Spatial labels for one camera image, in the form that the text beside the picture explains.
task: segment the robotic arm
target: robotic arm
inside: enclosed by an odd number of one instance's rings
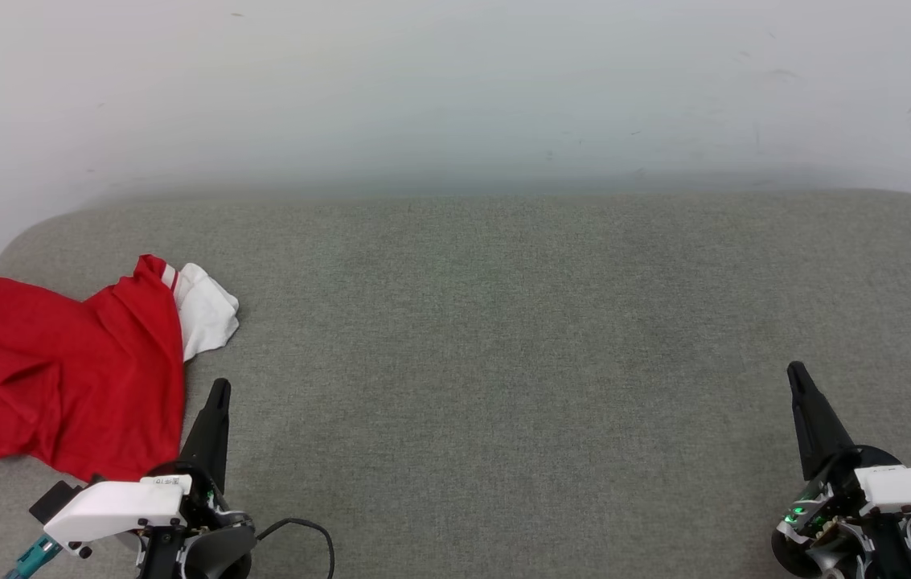
[[[283,524],[301,524],[326,537],[330,575],[334,544],[317,524],[285,519],[256,536],[252,517],[230,510],[223,497],[230,429],[230,382],[219,378],[198,413],[179,458],[138,482],[95,480],[88,487],[55,484],[30,513],[44,535],[6,579],[28,579],[62,550],[91,556],[88,543],[117,536],[137,549],[140,579],[245,579],[252,550]]]
[[[787,378],[807,484],[774,531],[780,565],[797,577],[911,579],[911,468],[852,443],[803,363]]]

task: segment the white wall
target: white wall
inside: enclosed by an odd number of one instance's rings
[[[911,191],[911,0],[0,1],[0,249],[140,195],[562,187]]]

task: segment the wire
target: wire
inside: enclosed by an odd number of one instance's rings
[[[330,572],[327,573],[326,579],[333,579],[334,576],[334,540],[330,538],[330,533],[326,531],[325,528],[319,527],[318,524],[312,523],[311,520],[304,520],[304,518],[285,518],[276,521],[276,523],[269,525],[265,528],[265,531],[260,532],[259,536],[256,536],[256,539],[263,540],[270,536],[272,532],[276,531],[278,528],[283,527],[286,524],[300,524],[302,527],[314,528],[314,530],[322,533],[326,537],[326,550],[330,554]]]

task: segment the garment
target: garment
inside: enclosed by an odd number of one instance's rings
[[[0,278],[0,458],[31,454],[84,480],[137,480],[176,457],[184,341],[197,352],[228,339],[186,338],[180,316],[191,312],[188,325],[206,334],[209,319],[232,333],[237,300],[210,294],[201,268],[184,268],[193,277],[174,276],[175,287],[162,281],[169,270],[142,256],[133,276],[83,302]],[[188,306],[209,300],[233,322]]]

